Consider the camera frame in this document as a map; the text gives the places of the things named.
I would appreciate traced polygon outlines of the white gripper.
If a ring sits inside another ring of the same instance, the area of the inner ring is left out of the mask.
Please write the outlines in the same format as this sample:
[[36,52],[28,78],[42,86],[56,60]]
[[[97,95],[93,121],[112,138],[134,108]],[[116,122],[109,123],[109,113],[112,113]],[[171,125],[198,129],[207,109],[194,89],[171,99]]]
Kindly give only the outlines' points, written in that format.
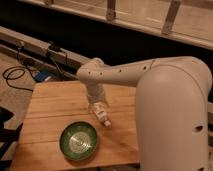
[[94,104],[97,102],[102,102],[106,108],[109,108],[109,103],[106,100],[105,90],[102,84],[87,84],[87,99],[91,103],[88,106],[89,113],[94,112]]

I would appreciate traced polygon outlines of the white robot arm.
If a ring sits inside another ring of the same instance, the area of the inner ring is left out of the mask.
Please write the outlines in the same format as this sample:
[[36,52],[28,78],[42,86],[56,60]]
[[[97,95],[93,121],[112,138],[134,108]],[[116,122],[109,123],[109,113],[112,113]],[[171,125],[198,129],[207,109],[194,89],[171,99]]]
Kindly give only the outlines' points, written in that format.
[[135,114],[142,171],[208,171],[209,67],[195,57],[168,57],[107,66],[82,65],[78,79],[90,102],[102,101],[104,84],[136,89]]

